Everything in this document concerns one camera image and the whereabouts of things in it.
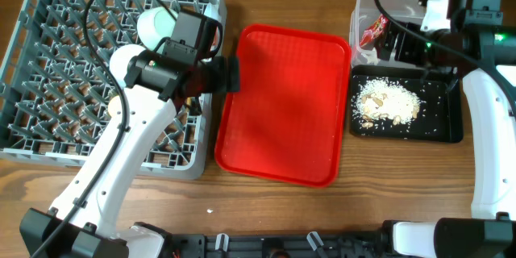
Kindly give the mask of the red plastic serving tray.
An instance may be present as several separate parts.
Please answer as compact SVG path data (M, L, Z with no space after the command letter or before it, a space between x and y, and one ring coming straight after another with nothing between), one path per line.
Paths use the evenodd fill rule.
M264 24L243 29L240 90L214 146L231 173L323 188L339 172L351 48L336 35Z

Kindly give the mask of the white paper wrapper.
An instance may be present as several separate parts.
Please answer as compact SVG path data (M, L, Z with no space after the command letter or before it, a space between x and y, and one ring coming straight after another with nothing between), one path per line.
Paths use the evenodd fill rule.
M364 58L365 64L367 65L378 65L381 60L378 57L377 50L375 48L372 50L364 50L362 56Z

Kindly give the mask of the light blue round plate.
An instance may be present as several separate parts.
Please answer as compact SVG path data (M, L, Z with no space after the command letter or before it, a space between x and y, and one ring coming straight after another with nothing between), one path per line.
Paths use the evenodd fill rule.
M220 16L220 14L218 12L218 6L216 6L216 5L212 5L210 3L207 4L203 14L210 19L214 19L214 20L218 21L219 23L222 23L221 22L222 17ZM210 50L216 51L220 41L221 41L221 29L218 28L217 31L215 32L214 41L211 45Z

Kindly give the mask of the red sauce packet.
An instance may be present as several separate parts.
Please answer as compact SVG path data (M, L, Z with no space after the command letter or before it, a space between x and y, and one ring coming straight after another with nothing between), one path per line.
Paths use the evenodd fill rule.
M364 48L377 40L383 34L388 24L389 19L384 15L380 15L378 19L364 31L360 39L359 46Z

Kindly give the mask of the rice and food scraps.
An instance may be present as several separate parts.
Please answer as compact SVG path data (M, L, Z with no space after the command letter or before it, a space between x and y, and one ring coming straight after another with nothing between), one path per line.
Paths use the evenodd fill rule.
M422 101L399 81L387 78L368 79L352 96L352 116L362 128L385 122L393 126L410 125L418 118Z

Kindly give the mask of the light green bowl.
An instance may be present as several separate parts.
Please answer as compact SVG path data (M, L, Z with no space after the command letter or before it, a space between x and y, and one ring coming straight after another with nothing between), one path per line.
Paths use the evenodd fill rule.
M157 44L173 33L176 20L163 7L143 12L137 21L137 33L142 44L154 50Z

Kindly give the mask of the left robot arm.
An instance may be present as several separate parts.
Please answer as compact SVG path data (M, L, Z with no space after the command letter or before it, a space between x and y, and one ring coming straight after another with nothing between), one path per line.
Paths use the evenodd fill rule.
M30 209L20 234L33 257L172 257L173 238L146 223L118 231L125 195L161 132L188 98L239 89L235 58L218 54L223 25L181 11L153 49L118 48L108 73L114 113L85 164L45 211Z

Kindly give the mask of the yellow plastic cup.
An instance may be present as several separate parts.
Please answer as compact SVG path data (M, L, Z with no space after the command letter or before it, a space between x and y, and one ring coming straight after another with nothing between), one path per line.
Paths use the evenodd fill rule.
M119 96L114 96L107 105L107 113L113 118L123 112L122 103Z

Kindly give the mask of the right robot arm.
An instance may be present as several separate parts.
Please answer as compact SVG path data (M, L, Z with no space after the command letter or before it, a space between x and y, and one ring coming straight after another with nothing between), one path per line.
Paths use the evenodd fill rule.
M475 188L470 218L435 223L386 221L380 256L512 257L515 254L515 30L501 0L419 0L418 64L454 70L472 119Z

